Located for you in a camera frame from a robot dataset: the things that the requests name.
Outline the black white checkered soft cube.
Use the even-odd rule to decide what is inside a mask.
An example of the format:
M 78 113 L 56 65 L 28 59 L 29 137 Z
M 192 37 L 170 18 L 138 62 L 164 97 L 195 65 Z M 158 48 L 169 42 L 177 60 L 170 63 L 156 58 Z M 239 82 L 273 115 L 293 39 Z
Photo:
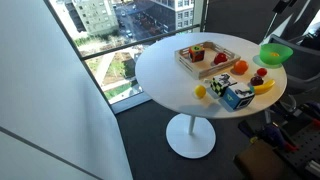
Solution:
M 220 97 L 222 97 L 229 86 L 237 81 L 228 73 L 222 73 L 213 77 L 210 87 Z

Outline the yellow toy lemon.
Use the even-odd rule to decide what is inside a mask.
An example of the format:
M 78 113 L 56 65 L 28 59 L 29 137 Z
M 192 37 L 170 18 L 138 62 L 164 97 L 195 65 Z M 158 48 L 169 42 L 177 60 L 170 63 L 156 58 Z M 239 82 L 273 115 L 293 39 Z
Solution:
M 203 85 L 197 85 L 194 89 L 194 94 L 198 99 L 201 99 L 206 95 L 206 88 Z

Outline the wooden tray box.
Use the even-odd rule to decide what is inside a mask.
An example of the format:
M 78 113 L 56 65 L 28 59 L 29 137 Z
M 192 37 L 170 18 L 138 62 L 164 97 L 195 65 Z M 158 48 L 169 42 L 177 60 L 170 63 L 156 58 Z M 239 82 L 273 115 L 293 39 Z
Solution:
M 217 71 L 233 66 L 235 62 L 241 59 L 241 56 L 220 46 L 212 41 L 205 41 L 195 45 L 200 45 L 205 49 L 204 59 L 199 62 L 192 63 L 189 56 L 189 48 L 182 48 L 175 52 L 176 61 L 195 79 L 201 79 L 216 73 Z M 227 61 L 216 65 L 214 58 L 218 53 L 225 53 Z

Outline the red toy apple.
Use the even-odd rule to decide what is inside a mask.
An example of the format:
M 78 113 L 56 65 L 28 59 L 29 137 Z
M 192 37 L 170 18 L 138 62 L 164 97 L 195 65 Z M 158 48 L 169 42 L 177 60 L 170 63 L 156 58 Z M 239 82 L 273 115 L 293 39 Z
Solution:
M 227 56 L 225 53 L 218 53 L 214 58 L 214 63 L 218 65 L 219 63 L 226 62 Z

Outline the orange toy fruit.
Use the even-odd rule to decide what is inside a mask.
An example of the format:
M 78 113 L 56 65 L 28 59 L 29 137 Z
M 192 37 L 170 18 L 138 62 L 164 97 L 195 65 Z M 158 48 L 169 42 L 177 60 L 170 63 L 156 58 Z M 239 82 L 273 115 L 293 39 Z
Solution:
M 234 64 L 233 70 L 237 74 L 244 74 L 249 68 L 249 65 L 246 61 L 244 60 L 239 60 Z

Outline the dark purple toy plum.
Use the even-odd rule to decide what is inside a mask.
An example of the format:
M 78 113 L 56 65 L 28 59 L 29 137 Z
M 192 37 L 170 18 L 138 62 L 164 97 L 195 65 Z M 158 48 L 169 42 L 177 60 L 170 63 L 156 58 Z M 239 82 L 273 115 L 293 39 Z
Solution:
M 250 80 L 252 86 L 262 85 L 264 83 L 263 79 L 260 76 L 254 76 Z

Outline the red toy strawberry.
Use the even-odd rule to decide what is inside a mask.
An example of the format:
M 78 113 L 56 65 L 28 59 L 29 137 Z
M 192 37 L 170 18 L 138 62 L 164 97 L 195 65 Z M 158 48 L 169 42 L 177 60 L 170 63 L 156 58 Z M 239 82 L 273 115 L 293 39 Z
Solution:
M 265 68 L 259 68 L 256 73 L 258 76 L 264 77 L 267 74 L 267 70 Z

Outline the brown cardboard box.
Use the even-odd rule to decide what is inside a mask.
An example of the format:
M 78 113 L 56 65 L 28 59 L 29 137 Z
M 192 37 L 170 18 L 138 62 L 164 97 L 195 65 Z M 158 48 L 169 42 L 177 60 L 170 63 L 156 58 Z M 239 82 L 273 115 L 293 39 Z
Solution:
M 302 180 L 275 151 L 263 140 L 250 144 L 233 157 L 233 163 L 244 180 Z

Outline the white round table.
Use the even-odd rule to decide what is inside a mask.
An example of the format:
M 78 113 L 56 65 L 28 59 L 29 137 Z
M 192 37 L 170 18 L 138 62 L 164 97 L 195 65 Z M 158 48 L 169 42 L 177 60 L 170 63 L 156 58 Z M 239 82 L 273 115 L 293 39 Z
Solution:
M 249 83 L 256 71 L 264 66 L 259 59 L 259 45 L 232 35 L 204 32 L 175 35 L 156 42 L 144 50 L 135 68 L 137 81 L 144 92 L 177 113 L 167 125 L 167 142 L 177 154 L 190 159 L 206 156 L 215 146 L 212 119 L 230 120 L 261 112 L 279 100 L 287 86 L 284 67 L 268 65 L 265 79 L 273 79 L 274 86 L 251 101 L 243 101 L 240 109 L 233 109 L 212 90 L 202 98 L 197 97 L 194 89 L 203 82 L 180 66 L 175 52 L 205 41 L 212 41 L 248 62 L 249 68 L 242 75 L 235 74 L 231 67 L 225 69 L 238 82 Z

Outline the red orange soft cube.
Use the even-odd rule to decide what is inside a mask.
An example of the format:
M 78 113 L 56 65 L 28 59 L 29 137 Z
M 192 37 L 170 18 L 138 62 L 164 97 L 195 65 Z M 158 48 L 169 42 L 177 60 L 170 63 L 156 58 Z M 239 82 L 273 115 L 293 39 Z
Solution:
M 194 45 L 189 48 L 189 56 L 192 63 L 202 61 L 204 59 L 205 49 L 200 45 Z

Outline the blue white soft cube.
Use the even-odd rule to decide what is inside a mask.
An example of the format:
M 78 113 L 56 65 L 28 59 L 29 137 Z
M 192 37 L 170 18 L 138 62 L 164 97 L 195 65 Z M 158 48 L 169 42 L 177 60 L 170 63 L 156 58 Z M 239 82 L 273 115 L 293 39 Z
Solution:
M 247 84 L 237 83 L 227 87 L 223 100 L 230 108 L 237 110 L 248 106 L 254 97 L 254 92 Z

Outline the green plastic bowl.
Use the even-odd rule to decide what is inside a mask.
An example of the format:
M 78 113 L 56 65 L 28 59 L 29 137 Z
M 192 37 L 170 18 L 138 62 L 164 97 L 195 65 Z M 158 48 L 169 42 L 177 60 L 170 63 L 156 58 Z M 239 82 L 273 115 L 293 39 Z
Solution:
M 261 46 L 260 60 L 268 65 L 278 65 L 288 60 L 293 55 L 293 50 L 278 43 L 267 43 Z

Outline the small orange fruit in bowl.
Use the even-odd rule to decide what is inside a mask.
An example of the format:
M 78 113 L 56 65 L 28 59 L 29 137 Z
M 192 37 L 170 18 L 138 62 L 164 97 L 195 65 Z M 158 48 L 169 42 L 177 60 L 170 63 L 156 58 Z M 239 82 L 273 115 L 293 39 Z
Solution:
M 276 52 L 271 52 L 270 55 L 271 55 L 271 56 L 274 56 L 274 57 L 280 56 L 280 55 L 279 55 L 278 53 L 276 53 Z

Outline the grey chair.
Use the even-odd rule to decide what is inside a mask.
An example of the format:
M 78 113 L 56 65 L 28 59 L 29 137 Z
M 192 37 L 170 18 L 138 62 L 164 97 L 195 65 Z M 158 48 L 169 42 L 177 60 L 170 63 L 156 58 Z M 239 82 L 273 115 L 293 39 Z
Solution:
M 314 92 L 320 86 L 320 51 L 297 45 L 272 34 L 270 43 L 278 43 L 290 47 L 293 55 L 283 63 L 287 73 L 287 86 L 285 94 L 290 98 L 291 104 L 283 101 L 279 103 L 289 112 L 297 109 L 294 96 Z

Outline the black perforated equipment cart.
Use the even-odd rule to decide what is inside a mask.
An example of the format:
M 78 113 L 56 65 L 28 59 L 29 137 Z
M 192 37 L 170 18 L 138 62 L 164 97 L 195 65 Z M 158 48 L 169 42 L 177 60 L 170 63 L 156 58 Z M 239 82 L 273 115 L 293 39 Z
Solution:
M 253 130 L 246 121 L 238 129 L 250 140 L 250 144 L 263 140 L 302 178 L 319 180 L 320 162 L 320 104 L 307 102 L 293 112 L 280 103 L 271 107 L 280 121 L 265 124 Z

